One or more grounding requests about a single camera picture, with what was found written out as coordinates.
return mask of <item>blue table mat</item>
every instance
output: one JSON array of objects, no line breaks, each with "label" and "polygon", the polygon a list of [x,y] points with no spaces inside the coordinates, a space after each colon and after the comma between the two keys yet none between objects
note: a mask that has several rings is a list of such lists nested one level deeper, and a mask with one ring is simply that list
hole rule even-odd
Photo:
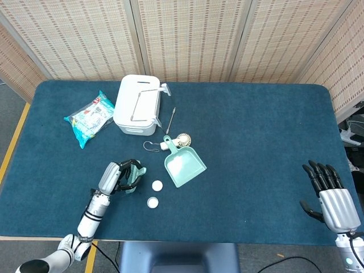
[{"label": "blue table mat", "polygon": [[[116,193],[97,239],[332,245],[336,235],[308,217],[299,200],[320,210],[301,165],[335,166],[360,206],[328,91],[319,85],[176,83],[162,94],[160,119],[169,135],[192,137],[207,170],[176,188],[164,168],[169,151],[148,152],[152,136],[124,134],[111,123],[82,150],[63,117],[102,90],[116,102],[120,82],[40,84],[0,191],[0,235],[77,234],[90,189],[110,162],[138,159],[147,173],[130,195]],[[154,192],[154,180],[163,189]],[[156,209],[147,199],[159,199]]]}]

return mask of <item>plastic bag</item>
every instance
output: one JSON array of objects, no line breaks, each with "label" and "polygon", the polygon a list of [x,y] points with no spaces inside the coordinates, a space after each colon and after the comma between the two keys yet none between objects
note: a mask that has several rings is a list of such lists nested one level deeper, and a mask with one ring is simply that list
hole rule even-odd
[{"label": "plastic bag", "polygon": [[99,95],[90,104],[63,119],[72,125],[73,132],[83,149],[89,139],[112,121],[113,114],[114,105],[100,90]]}]

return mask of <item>white storage box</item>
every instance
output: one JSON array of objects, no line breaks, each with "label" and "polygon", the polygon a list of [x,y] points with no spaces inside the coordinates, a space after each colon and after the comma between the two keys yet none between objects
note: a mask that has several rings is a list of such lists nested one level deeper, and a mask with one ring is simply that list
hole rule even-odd
[{"label": "white storage box", "polygon": [[166,84],[145,75],[127,75],[120,84],[114,110],[114,122],[125,134],[152,135],[158,119],[160,91],[170,95]]}]

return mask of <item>white robotic arm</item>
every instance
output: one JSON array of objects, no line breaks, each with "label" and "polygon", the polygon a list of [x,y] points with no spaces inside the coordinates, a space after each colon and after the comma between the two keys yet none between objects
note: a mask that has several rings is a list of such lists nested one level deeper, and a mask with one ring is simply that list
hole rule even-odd
[{"label": "white robotic arm", "polygon": [[[78,235],[68,234],[58,245],[57,251],[43,258],[22,264],[16,273],[62,273],[74,260],[81,261],[90,252],[94,234],[110,205],[110,195],[115,191],[131,193],[135,190],[142,175],[146,173],[140,162],[131,159],[120,164],[111,162],[106,168],[93,192],[78,225]],[[120,184],[125,175],[127,184]]]},{"label": "white robotic arm", "polygon": [[300,201],[303,210],[337,233],[335,243],[346,272],[364,273],[364,241],[360,237],[363,234],[355,232],[361,222],[349,191],[342,186],[332,166],[311,160],[309,164],[313,170],[307,165],[303,168],[311,180],[322,213],[314,212],[305,201]]}]

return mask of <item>bamboo panel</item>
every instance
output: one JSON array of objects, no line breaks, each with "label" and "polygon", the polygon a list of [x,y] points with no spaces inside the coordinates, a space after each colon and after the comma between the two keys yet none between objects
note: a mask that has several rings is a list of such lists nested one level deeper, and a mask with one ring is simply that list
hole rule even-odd
[{"label": "bamboo panel", "polygon": [[0,24],[0,78],[27,102],[46,77]]},{"label": "bamboo panel", "polygon": [[55,79],[140,73],[122,1],[1,0],[0,8]]},{"label": "bamboo panel", "polygon": [[151,74],[163,81],[223,81],[248,2],[138,0]]},{"label": "bamboo panel", "polygon": [[341,0],[260,0],[231,80],[290,82],[342,10]]},{"label": "bamboo panel", "polygon": [[320,84],[331,93],[334,111],[364,96],[364,1],[355,0],[345,18],[326,38],[300,83]]}]

